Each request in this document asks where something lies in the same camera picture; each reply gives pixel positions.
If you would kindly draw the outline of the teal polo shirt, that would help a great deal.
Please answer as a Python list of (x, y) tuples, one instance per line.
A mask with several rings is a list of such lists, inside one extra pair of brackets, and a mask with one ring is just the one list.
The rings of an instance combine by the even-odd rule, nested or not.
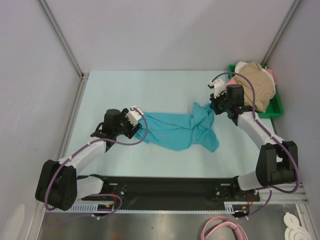
[(201, 145), (209, 152), (218, 149), (220, 143), (213, 131), (215, 113), (210, 104), (193, 104), (193, 113), (146, 112), (140, 120), (141, 128), (134, 135), (147, 144), (183, 151), (192, 145)]

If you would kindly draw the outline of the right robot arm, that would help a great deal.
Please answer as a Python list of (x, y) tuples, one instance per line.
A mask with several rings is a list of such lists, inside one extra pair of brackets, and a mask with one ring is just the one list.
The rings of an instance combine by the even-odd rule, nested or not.
[(271, 133), (261, 122), (250, 105), (245, 105), (244, 89), (240, 84), (225, 85), (217, 79), (208, 85), (211, 109), (216, 115), (223, 113), (241, 128), (259, 150), (255, 170), (236, 176), (230, 188), (231, 196), (242, 201), (249, 190), (268, 187), (277, 189), (278, 185), (296, 183), (291, 190), (294, 193), (301, 182), (298, 169), (298, 146), (294, 141), (285, 141)]

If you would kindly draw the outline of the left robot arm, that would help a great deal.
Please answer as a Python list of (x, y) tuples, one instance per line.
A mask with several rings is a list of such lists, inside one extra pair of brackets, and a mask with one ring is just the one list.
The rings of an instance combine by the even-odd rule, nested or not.
[(103, 121), (80, 149), (43, 164), (35, 192), (36, 200), (44, 203), (47, 211), (67, 211), (83, 198), (115, 199), (116, 195), (111, 193), (106, 177), (91, 174), (82, 178), (79, 174), (113, 145), (126, 146), (117, 138), (125, 136), (131, 139), (143, 126), (139, 121), (145, 119), (143, 111), (135, 106), (123, 110), (108, 109)]

